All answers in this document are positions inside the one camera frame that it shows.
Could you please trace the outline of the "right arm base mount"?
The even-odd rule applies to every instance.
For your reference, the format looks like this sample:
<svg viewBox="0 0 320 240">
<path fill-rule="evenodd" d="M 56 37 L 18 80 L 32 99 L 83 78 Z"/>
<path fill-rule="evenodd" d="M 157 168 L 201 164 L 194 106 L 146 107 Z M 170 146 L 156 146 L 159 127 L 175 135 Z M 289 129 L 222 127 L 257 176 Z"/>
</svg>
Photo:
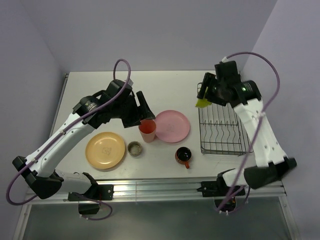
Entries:
<svg viewBox="0 0 320 240">
<path fill-rule="evenodd" d="M 217 180 L 214 181 L 202 181 L 200 187 L 196 189 L 200 192 L 204 198 L 206 197 L 225 197 L 229 191 L 225 183 L 221 183 Z"/>
</svg>

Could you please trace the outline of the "orange black mug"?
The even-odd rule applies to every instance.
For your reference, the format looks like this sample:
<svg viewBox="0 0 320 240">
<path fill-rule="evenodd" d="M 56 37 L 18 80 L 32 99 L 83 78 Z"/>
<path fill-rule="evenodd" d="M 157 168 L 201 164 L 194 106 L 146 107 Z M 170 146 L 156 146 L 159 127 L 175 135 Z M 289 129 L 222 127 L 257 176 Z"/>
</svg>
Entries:
<svg viewBox="0 0 320 240">
<path fill-rule="evenodd" d="M 190 168 L 190 160 L 192 158 L 192 152 L 187 147 L 180 147 L 175 152 L 175 160 L 181 164 L 184 165 L 186 169 Z"/>
</svg>

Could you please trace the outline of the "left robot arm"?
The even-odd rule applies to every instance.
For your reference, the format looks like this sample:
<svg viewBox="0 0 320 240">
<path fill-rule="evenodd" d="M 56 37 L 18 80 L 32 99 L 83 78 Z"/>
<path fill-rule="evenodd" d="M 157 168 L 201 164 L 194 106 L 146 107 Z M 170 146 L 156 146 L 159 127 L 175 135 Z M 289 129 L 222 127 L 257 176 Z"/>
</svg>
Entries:
<svg viewBox="0 0 320 240">
<path fill-rule="evenodd" d="M 120 119 L 124 128 L 130 128 L 155 115 L 141 91 L 133 93 L 130 85 L 115 79 L 107 89 L 83 97 L 50 139 L 27 157 L 17 156 L 12 164 L 40 199 L 69 192 L 91 200 L 99 186 L 89 173 L 66 173 L 56 167 L 83 138 L 111 119 Z"/>
</svg>

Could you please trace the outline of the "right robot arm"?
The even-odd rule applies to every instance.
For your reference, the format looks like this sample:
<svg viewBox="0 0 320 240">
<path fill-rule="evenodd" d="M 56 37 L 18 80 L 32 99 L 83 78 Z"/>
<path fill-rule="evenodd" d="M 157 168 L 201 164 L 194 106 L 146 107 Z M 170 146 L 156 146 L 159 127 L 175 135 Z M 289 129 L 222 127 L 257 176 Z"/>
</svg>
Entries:
<svg viewBox="0 0 320 240">
<path fill-rule="evenodd" d="M 235 61 L 221 61 L 215 72 L 204 75 L 197 94 L 197 108 L 211 104 L 230 105 L 242 122 L 252 145 L 255 166 L 242 170 L 230 169 L 218 175 L 217 191 L 229 194 L 234 186 L 258 189 L 280 181 L 297 162 L 280 146 L 265 113 L 266 105 L 256 83 L 242 81 Z"/>
</svg>

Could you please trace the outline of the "salmon plastic cup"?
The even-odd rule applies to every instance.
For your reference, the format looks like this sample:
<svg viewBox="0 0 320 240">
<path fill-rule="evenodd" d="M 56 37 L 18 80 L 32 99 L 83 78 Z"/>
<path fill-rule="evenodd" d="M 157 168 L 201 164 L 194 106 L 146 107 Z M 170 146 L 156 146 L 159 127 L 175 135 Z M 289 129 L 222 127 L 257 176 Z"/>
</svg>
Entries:
<svg viewBox="0 0 320 240">
<path fill-rule="evenodd" d="M 142 139 L 146 143 L 151 143 L 156 135 L 156 122 L 152 119 L 145 119 L 140 122 L 138 129 L 142 136 Z"/>
</svg>

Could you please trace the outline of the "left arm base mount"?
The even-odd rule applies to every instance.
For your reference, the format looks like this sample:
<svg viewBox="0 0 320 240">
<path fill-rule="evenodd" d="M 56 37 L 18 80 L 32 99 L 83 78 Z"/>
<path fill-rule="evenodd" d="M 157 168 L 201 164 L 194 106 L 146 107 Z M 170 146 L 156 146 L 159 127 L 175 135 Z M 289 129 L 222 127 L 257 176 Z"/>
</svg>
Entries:
<svg viewBox="0 0 320 240">
<path fill-rule="evenodd" d="M 78 203 L 78 213 L 85 219 L 100 221 L 109 218 L 113 213 L 112 206 L 105 202 L 111 201 L 113 194 L 113 184 L 98 184 L 90 187 L 85 193 L 69 192 L 67 200 L 69 202 L 89 201 L 90 203 Z M 107 215 L 94 218 L 93 215 L 96 215 L 103 208 L 107 208 Z"/>
</svg>

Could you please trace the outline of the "lime green bowl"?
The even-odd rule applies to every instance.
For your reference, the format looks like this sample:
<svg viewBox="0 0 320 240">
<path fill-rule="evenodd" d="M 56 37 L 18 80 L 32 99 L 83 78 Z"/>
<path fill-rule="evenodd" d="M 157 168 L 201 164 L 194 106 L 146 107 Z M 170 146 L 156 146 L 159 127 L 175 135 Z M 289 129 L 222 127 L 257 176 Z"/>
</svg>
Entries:
<svg viewBox="0 0 320 240">
<path fill-rule="evenodd" d="M 211 106 L 212 103 L 209 102 L 207 99 L 203 98 L 203 99 L 197 99 L 197 102 L 195 104 L 196 108 L 202 109 L 202 108 L 206 108 L 208 106 Z"/>
</svg>

